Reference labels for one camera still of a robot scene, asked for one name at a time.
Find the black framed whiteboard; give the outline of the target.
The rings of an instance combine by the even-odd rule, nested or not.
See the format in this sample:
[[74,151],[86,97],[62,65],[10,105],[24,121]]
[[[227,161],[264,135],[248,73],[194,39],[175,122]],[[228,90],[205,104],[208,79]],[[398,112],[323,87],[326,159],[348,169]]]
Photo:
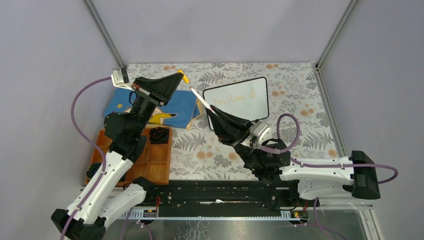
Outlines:
[[270,115],[268,82],[265,77],[205,89],[204,100],[223,112],[247,120],[263,120]]

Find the white marker pen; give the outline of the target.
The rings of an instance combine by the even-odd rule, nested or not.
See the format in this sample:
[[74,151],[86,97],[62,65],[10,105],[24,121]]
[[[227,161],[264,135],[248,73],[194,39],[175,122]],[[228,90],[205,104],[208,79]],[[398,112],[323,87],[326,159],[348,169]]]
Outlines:
[[204,106],[205,110],[216,115],[216,112],[211,108],[211,106],[206,102],[206,100],[193,88],[189,87],[191,92],[196,96],[196,98],[200,101],[200,103]]

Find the yellow marker cap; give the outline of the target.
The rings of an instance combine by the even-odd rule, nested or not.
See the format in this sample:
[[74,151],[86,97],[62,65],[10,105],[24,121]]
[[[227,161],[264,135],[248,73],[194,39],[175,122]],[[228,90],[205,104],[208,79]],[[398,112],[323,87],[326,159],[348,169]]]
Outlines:
[[177,72],[182,74],[182,80],[184,83],[188,84],[190,82],[189,78],[185,75],[182,69],[178,69]]

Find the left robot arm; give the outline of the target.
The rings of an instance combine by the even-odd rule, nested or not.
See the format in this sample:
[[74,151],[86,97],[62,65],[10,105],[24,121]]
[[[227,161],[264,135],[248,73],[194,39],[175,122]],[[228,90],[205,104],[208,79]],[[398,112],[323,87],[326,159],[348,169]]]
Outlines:
[[144,177],[136,178],[123,192],[108,200],[122,176],[142,155],[147,137],[142,135],[157,107],[172,98],[185,74],[178,72],[158,78],[138,77],[130,82],[127,70],[116,68],[108,77],[117,88],[128,88],[136,95],[129,112],[113,112],[104,118],[104,134],[111,139],[108,151],[99,146],[102,161],[79,196],[65,209],[56,209],[51,220],[61,239],[100,240],[108,227],[132,207],[148,206],[155,200],[154,184]]

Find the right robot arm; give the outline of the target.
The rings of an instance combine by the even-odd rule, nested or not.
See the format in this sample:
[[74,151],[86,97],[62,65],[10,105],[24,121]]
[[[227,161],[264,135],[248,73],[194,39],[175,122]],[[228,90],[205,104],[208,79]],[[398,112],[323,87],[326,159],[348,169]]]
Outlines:
[[232,147],[256,178],[266,184],[295,183],[286,193],[293,206],[343,193],[363,200],[381,198],[377,166],[363,151],[332,159],[294,158],[290,150],[295,143],[271,138],[266,122],[236,117],[214,105],[206,112],[218,141]]

